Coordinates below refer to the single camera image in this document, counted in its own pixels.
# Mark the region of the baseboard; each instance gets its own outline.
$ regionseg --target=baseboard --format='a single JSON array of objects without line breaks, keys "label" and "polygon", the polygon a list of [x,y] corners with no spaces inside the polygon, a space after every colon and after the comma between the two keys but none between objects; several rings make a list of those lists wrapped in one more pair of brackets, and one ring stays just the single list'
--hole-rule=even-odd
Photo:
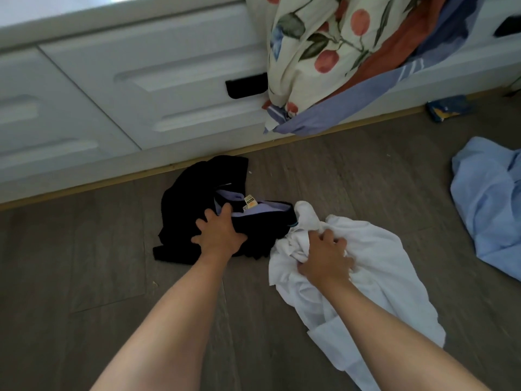
[{"label": "baseboard", "polygon": [[[502,95],[505,93],[505,91],[506,90],[503,87],[496,88],[496,89],[491,89],[491,90],[486,90],[486,91],[482,91],[482,92],[476,92],[476,93],[469,94],[468,98],[476,99],[476,98],[487,96],[487,95]],[[82,184],[82,185],[77,185],[77,186],[71,187],[71,188],[66,188],[66,189],[56,190],[53,192],[34,195],[31,197],[24,197],[24,198],[21,198],[18,200],[0,203],[0,211],[14,209],[16,207],[25,206],[28,204],[44,202],[44,201],[55,199],[58,197],[64,197],[64,196],[68,196],[68,195],[72,195],[72,194],[76,194],[76,193],[80,193],[80,192],[90,191],[93,189],[108,187],[110,185],[120,184],[122,182],[127,182],[127,181],[133,181],[133,180],[144,178],[144,177],[150,177],[150,176],[160,174],[160,173],[165,173],[168,171],[183,169],[185,167],[191,166],[192,164],[200,162],[202,160],[208,160],[216,155],[223,155],[223,154],[225,154],[225,155],[242,155],[242,154],[246,154],[246,153],[253,152],[256,150],[263,150],[266,148],[270,148],[270,147],[274,147],[274,146],[278,146],[278,145],[282,145],[282,144],[288,144],[288,143],[292,143],[292,142],[299,141],[299,140],[305,140],[307,138],[317,137],[317,136],[324,135],[324,134],[335,133],[335,132],[339,132],[339,131],[347,130],[347,129],[353,129],[353,128],[359,127],[359,126],[375,124],[377,122],[382,122],[382,121],[386,121],[389,119],[399,118],[399,117],[411,115],[414,113],[423,112],[424,109],[425,109],[424,106],[418,106],[418,107],[412,107],[412,108],[408,108],[408,109],[404,109],[404,110],[400,110],[400,111],[389,112],[386,114],[382,114],[382,115],[378,115],[378,116],[374,116],[374,117],[370,117],[370,118],[364,118],[364,119],[360,119],[360,120],[356,120],[356,121],[352,121],[352,122],[347,122],[344,124],[339,124],[331,129],[328,129],[322,133],[315,134],[315,135],[310,135],[310,136],[306,136],[306,137],[300,137],[300,136],[296,136],[296,135],[282,137],[282,138],[272,140],[272,141],[262,142],[262,143],[254,144],[254,145],[248,145],[248,146],[244,146],[242,148],[238,148],[235,150],[227,150],[224,152],[218,152],[218,153],[214,153],[212,155],[198,157],[198,158],[194,158],[191,160],[184,160],[183,162],[168,164],[166,166],[155,167],[155,168],[151,168],[151,169],[143,170],[143,171],[137,171],[137,172],[133,172],[133,173],[126,174],[123,176],[119,176],[119,177],[108,178],[108,179],[104,179],[104,180],[97,181],[97,182],[91,182],[89,184]]]}]

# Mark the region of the drawer handle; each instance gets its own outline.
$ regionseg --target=drawer handle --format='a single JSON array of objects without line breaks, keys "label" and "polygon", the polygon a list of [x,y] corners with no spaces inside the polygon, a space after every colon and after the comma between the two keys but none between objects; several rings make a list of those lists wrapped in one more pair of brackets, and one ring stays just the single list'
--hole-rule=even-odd
[{"label": "drawer handle", "polygon": [[253,96],[268,90],[268,73],[226,81],[228,96],[234,99]]},{"label": "drawer handle", "polygon": [[494,37],[506,37],[517,33],[521,33],[521,15],[506,18],[495,31]]}]

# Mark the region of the wooden floor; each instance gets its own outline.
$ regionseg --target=wooden floor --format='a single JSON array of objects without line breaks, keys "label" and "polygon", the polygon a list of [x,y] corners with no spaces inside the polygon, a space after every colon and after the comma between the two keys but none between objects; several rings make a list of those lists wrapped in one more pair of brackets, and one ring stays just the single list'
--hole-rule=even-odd
[{"label": "wooden floor", "polygon": [[[447,332],[446,350],[494,391],[521,384],[521,283],[479,261],[449,194],[451,157],[475,135],[521,147],[521,100],[425,115],[248,154],[248,193],[307,200],[320,217],[400,236]],[[0,213],[0,389],[88,390],[188,269],[155,262],[160,199],[180,171]],[[268,285],[268,259],[233,258],[202,390],[356,389]]]}]

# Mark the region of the floral fabric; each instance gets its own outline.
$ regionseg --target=floral fabric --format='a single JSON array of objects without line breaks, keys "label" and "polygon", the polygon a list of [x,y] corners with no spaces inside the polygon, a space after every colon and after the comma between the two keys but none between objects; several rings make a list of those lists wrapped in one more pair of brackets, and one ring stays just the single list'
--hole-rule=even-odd
[{"label": "floral fabric", "polygon": [[271,103],[294,117],[326,98],[348,82],[419,1],[246,0],[266,36]]}]

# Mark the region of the white cabinet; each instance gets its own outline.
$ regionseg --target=white cabinet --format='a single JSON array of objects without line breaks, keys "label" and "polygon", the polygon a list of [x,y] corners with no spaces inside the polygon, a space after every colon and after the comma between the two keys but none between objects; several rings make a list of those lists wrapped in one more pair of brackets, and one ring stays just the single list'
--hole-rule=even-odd
[{"label": "white cabinet", "polygon": [[37,49],[0,56],[0,182],[137,150]]},{"label": "white cabinet", "polygon": [[41,49],[143,149],[265,119],[267,94],[234,100],[225,86],[266,71],[243,2]]}]

